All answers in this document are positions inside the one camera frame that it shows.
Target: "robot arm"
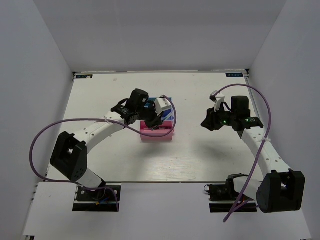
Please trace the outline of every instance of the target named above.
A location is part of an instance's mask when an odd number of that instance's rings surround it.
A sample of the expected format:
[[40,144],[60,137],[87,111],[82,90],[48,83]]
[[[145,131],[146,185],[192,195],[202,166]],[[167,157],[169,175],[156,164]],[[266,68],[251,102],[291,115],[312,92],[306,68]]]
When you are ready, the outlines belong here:
[[136,120],[145,121],[148,128],[156,128],[163,123],[163,112],[171,108],[165,98],[148,101],[147,92],[135,89],[129,99],[120,101],[110,112],[105,114],[105,122],[95,122],[73,134],[63,132],[58,136],[50,163],[72,182],[87,188],[99,188],[105,181],[93,173],[87,164],[88,153],[112,134],[124,129],[124,126],[111,123],[118,121],[130,125]]
[[[249,99],[246,96],[231,98],[231,111],[225,111],[222,102],[224,96],[219,93],[219,99],[210,99],[219,104],[207,110],[206,119],[201,126],[210,131],[216,131],[223,126],[231,126],[249,147],[254,156],[257,155],[265,131],[258,117],[251,117]],[[293,171],[279,156],[270,141],[266,141],[259,156],[258,165],[262,171],[263,181],[251,179],[244,194],[255,200],[264,213],[297,211],[301,208],[305,177],[301,171]],[[228,176],[225,188],[231,199],[235,199],[242,190],[248,176],[234,174]]]

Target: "white tabletop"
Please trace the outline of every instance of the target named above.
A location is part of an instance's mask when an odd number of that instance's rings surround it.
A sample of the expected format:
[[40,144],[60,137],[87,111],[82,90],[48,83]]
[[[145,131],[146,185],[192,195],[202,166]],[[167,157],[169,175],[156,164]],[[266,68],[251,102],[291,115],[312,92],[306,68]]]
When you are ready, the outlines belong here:
[[205,183],[123,183],[119,212],[72,211],[76,185],[40,182],[23,234],[35,240],[301,240],[302,210],[210,213]]
[[[132,90],[140,88],[150,97],[172,97],[177,124],[171,142],[144,143],[128,129],[115,133],[88,155],[88,167],[107,182],[223,182],[230,174],[249,173],[254,156],[231,127],[211,132],[200,126],[208,108],[209,95],[243,77],[225,73],[115,73],[94,74],[75,79],[65,119],[101,118]],[[223,91],[230,104],[232,96],[248,96],[245,87]],[[252,115],[254,108],[250,104]],[[91,122],[63,124],[61,131],[80,130]],[[65,179],[52,166],[48,177]],[[254,178],[262,180],[257,167]]]

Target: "cable tie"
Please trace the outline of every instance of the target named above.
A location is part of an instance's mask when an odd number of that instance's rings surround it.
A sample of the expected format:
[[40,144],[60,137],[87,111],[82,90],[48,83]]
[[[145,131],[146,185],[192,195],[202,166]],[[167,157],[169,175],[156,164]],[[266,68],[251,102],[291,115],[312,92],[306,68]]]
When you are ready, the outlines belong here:
[[271,142],[271,139],[270,138],[265,138],[264,136],[259,140],[259,141],[257,141],[258,143],[259,142],[262,142],[262,141],[266,141],[266,142]]

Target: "blue label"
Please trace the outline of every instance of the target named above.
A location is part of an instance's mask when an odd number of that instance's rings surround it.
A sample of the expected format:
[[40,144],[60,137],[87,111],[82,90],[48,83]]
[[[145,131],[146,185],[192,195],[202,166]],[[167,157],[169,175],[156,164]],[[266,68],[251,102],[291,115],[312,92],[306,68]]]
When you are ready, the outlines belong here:
[[75,79],[92,79],[93,75],[92,74],[87,74],[87,75],[76,75]]
[[[156,100],[156,97],[149,97],[149,99],[148,99],[148,101],[152,101],[152,102],[154,102],[155,100]],[[161,120],[173,121],[173,120],[175,119],[175,118],[173,117],[173,115],[174,115],[174,110],[171,108],[171,109],[163,112],[163,115],[162,115],[162,117],[161,117]]]
[[242,73],[226,73],[225,76],[227,78],[243,78],[244,77]]

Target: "pink box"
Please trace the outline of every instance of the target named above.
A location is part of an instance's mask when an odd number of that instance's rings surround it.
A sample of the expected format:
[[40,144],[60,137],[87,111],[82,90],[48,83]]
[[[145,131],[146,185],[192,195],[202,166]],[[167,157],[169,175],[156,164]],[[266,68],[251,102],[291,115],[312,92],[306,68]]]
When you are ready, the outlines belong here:
[[[160,135],[160,134],[165,134],[169,132],[172,129],[173,122],[171,120],[169,121],[164,121],[162,125],[160,125],[156,130],[151,130],[146,126],[146,123],[144,121],[140,122],[140,132],[144,134],[149,134],[149,135]],[[163,137],[150,137],[150,136],[143,136],[140,135],[141,140],[143,142],[169,142],[172,141],[172,138],[174,136],[174,131],[173,130],[170,134],[167,136]]]

